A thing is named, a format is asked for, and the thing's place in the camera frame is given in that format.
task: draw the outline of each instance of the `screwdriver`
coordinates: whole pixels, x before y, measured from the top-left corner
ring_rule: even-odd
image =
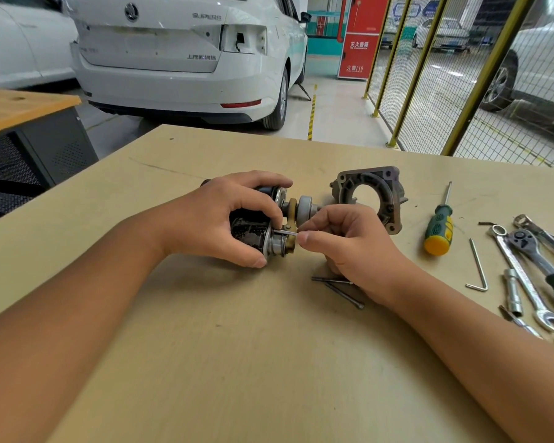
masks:
[[[429,221],[425,233],[425,250],[434,256],[441,256],[450,251],[451,238],[454,235],[454,223],[451,221],[453,210],[447,204],[450,199],[452,182],[447,186],[445,200],[437,205],[435,215]]]

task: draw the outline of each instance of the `person's right hand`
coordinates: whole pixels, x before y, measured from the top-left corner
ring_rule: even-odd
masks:
[[[298,244],[323,253],[334,273],[386,306],[416,268],[394,245],[376,212],[363,205],[322,208],[298,229]]]

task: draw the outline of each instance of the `car tire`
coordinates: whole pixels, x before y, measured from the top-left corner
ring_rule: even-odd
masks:
[[[306,61],[308,60],[308,48],[306,48],[306,54],[303,57],[302,73],[299,74],[296,84],[301,84],[306,77]]]
[[[480,109],[499,111],[509,107],[513,102],[516,76],[517,60],[513,55],[507,54],[480,102]]]
[[[289,91],[289,73],[287,68],[283,71],[281,78],[281,88],[279,89],[279,98],[273,113],[263,118],[263,127],[267,130],[279,130],[285,124],[285,116],[287,115],[287,100]]]

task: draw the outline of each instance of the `car jack stand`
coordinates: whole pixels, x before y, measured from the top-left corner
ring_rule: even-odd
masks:
[[[308,97],[308,101],[311,101],[312,100],[312,97],[308,94],[308,92],[306,91],[305,88],[303,88],[302,84],[300,82],[297,82],[296,85],[302,89],[302,91],[306,94],[306,96]]]

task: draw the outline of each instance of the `white car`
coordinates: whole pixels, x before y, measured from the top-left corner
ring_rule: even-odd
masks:
[[[412,38],[413,48],[422,48],[425,44],[427,34],[433,23],[432,19],[425,20],[417,26],[415,34]],[[437,50],[454,50],[454,52],[463,52],[468,48],[468,40],[470,35],[460,25],[460,22],[454,18],[443,18],[437,30],[433,42],[433,48]]]
[[[0,88],[73,78],[77,36],[59,0],[0,0]]]
[[[516,98],[541,104],[546,116],[554,116],[554,22],[517,33],[480,108],[502,110]]]
[[[398,31],[398,27],[392,17],[386,17],[386,23],[384,24],[384,32],[382,34],[382,46],[387,46],[391,49],[394,42],[394,37]]]
[[[137,116],[283,126],[308,38],[292,0],[67,0],[89,102]]]

